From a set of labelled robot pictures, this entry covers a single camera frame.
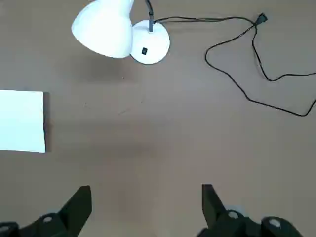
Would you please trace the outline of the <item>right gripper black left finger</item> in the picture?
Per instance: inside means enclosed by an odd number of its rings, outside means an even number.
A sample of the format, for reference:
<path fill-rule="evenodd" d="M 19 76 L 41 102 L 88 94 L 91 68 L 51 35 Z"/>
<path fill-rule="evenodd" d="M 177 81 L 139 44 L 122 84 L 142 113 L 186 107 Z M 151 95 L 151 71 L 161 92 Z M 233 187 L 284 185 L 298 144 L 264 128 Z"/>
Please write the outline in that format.
<path fill-rule="evenodd" d="M 77 237 L 92 212 L 90 186 L 81 186 L 57 213 L 48 213 L 23 228 L 1 222 L 2 237 Z"/>

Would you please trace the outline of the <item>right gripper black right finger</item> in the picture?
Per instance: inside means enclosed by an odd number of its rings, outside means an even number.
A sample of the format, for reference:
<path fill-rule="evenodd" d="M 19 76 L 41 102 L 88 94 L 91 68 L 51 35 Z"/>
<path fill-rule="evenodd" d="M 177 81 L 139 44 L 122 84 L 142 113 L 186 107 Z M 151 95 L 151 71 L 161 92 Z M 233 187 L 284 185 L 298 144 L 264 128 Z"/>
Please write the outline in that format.
<path fill-rule="evenodd" d="M 287 220 L 268 216 L 257 223 L 232 209 L 226 209 L 211 184 L 202 184 L 202 211 L 207 227 L 199 237 L 301 237 Z"/>

